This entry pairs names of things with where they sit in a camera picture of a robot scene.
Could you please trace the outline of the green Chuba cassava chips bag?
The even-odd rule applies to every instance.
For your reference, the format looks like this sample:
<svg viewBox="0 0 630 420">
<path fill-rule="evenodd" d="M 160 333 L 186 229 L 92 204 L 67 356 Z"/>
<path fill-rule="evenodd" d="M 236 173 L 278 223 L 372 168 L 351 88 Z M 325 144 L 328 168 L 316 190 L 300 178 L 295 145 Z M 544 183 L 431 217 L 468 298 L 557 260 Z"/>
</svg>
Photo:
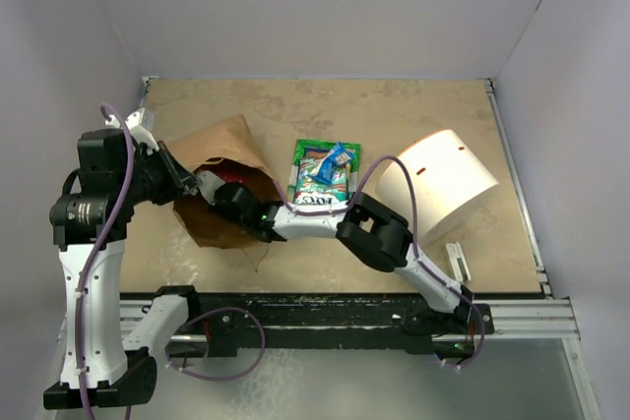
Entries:
<svg viewBox="0 0 630 420">
<path fill-rule="evenodd" d="M 315 148 L 315 149 L 328 149 L 333 147 L 337 142 L 325 142 L 318 141 L 312 139 L 299 139 L 295 143 L 294 153 L 291 164 L 291 172 L 289 175 L 288 185 L 287 185 L 287 198 L 289 201 L 294 204 L 294 190 L 298 172 L 298 161 L 303 157 L 306 148 Z M 353 194 L 357 188 L 357 176 L 358 170 L 360 166 L 361 159 L 361 145 L 356 143 L 342 142 L 345 148 L 357 150 L 359 153 L 359 158 L 355 162 L 355 164 L 350 168 L 349 172 L 349 199 L 353 197 Z"/>
</svg>

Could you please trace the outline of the teal Fox's candy bag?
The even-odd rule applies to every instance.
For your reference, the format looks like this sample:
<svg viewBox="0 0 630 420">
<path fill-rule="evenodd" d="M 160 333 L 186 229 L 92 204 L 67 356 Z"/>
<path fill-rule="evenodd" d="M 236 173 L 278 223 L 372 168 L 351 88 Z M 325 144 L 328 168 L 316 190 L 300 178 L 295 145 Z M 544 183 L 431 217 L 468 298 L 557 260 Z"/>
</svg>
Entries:
<svg viewBox="0 0 630 420">
<path fill-rule="evenodd" d="M 299 161 L 293 202 L 297 205 L 328 206 L 347 201 L 350 165 L 337 166 L 328 185 L 311 177 L 318 164 L 319 159 L 311 157 Z"/>
</svg>

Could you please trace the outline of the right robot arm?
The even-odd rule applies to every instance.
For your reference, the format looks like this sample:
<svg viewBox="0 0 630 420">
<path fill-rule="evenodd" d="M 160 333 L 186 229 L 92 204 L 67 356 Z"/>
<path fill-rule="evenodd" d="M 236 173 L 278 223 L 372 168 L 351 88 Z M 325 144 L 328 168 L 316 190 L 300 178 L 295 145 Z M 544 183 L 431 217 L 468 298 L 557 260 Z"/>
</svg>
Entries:
<svg viewBox="0 0 630 420">
<path fill-rule="evenodd" d="M 335 239 L 365 266 L 393 272 L 419 292 L 439 325 L 460 332 L 473 320 L 472 294 L 421 250 L 408 221 L 365 193 L 328 206 L 262 201 L 231 182 L 204 190 L 209 210 L 265 243 L 302 238 Z"/>
</svg>

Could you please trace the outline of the red snack packet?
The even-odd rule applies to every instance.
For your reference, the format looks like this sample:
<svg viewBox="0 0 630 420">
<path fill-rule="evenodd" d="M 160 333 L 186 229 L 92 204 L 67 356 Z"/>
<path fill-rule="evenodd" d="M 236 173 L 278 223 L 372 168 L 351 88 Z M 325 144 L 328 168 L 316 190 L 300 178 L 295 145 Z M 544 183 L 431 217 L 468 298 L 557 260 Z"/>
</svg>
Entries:
<svg viewBox="0 0 630 420">
<path fill-rule="evenodd" d="M 235 172 L 235 171 L 231 171 L 231 170 L 218 172 L 218 176 L 225 183 L 245 184 L 246 181 L 247 181 L 247 176 L 246 175 L 242 175 L 241 173 L 238 173 L 238 172 Z"/>
</svg>

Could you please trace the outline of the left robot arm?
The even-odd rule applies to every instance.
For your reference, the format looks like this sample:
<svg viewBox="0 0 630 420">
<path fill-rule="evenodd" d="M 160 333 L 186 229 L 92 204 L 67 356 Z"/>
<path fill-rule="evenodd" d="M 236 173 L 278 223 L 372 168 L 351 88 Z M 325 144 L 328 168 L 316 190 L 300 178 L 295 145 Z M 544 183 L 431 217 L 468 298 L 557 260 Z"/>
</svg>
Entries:
<svg viewBox="0 0 630 420">
<path fill-rule="evenodd" d="M 120 273 L 127 226 L 137 205 L 169 204 L 199 182 L 141 126 L 86 132 L 77 152 L 79 166 L 49 212 L 65 278 L 66 348 L 60 377 L 44 392 L 43 406 L 131 408 L 154 394 L 157 352 L 167 333 L 197 330 L 203 311 L 191 286 L 160 291 L 148 320 L 123 338 Z"/>
</svg>

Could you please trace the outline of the blue Burts chilli crisps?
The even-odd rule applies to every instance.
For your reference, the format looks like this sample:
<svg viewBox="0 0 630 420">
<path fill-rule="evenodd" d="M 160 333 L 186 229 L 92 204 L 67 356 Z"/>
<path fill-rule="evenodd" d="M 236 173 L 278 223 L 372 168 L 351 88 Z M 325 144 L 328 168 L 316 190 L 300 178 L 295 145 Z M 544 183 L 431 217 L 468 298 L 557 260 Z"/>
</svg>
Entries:
<svg viewBox="0 0 630 420">
<path fill-rule="evenodd" d="M 314 172 L 320 160 L 328 153 L 330 149 L 331 148 L 328 148 L 328 149 L 306 148 L 303 157 L 298 161 L 299 171 L 302 174 L 306 175 L 307 177 L 311 178 L 310 174 Z M 345 166 L 341 166 L 336 169 L 335 174 L 334 174 L 334 180 L 336 179 L 337 174 L 339 174 L 342 171 L 347 171 L 348 169 L 350 169 L 359 158 L 359 153 L 357 150 L 348 149 L 348 148 L 346 149 L 354 153 L 354 159 L 350 163 L 346 164 Z"/>
</svg>

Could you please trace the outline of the brown paper bag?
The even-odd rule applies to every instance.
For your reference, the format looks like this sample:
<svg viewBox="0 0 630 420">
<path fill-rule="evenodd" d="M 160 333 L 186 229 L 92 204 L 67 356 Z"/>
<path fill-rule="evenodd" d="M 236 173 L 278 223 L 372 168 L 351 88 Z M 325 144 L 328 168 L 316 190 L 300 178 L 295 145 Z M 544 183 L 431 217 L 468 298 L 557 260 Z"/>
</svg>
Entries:
<svg viewBox="0 0 630 420">
<path fill-rule="evenodd" d="M 187 170 L 235 171 L 247 176 L 243 185 L 262 203 L 280 199 L 274 175 L 243 115 L 234 115 L 166 144 Z M 256 239 L 236 223 L 209 208 L 203 197 L 182 197 L 173 211 L 192 240 L 201 248 L 245 251 Z"/>
</svg>

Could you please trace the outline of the light blue white snack packet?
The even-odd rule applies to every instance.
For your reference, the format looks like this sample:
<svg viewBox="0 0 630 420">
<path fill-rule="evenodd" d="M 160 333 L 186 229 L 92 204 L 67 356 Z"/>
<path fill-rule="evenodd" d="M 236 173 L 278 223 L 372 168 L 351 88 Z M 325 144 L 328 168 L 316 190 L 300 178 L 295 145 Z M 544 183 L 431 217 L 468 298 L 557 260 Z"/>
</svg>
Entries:
<svg viewBox="0 0 630 420">
<path fill-rule="evenodd" d="M 345 166 L 354 159 L 354 153 L 347 150 L 342 142 L 337 142 L 320 160 L 310 177 L 316 182 L 330 186 L 338 167 Z"/>
</svg>

